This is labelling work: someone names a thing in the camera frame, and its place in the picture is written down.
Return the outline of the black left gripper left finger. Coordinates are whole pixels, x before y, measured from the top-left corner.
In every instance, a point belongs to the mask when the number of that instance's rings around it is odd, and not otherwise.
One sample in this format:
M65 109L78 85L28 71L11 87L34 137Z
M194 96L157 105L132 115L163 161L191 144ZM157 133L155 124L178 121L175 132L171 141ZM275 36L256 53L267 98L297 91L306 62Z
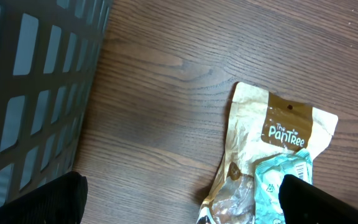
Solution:
M70 171L0 207L0 224L81 223L88 182Z

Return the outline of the beige Pantree snack pouch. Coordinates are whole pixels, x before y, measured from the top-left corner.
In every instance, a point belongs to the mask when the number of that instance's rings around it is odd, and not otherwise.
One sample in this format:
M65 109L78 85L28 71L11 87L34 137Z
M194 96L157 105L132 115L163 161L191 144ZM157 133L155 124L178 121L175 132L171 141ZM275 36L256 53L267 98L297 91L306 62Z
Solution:
M232 97L224 155L198 223L256 223L255 169L306 149L314 160L330 144L338 116L239 82Z

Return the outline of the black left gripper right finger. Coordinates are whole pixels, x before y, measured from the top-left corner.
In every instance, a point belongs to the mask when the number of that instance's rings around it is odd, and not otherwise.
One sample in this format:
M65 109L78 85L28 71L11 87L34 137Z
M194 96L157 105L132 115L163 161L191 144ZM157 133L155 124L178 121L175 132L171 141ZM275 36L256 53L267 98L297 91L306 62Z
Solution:
M285 223L358 224L358 209L287 174L278 194Z

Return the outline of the teal snack packet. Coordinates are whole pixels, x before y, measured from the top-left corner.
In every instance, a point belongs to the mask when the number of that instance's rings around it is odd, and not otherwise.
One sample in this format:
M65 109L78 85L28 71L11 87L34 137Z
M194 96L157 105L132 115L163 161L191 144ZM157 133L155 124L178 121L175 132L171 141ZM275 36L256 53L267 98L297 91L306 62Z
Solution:
M255 169L255 222L256 224L284 224L285 218L279 202L279 189L285 175L312 184L313 160L306 149L296 154L279 154L261 162Z

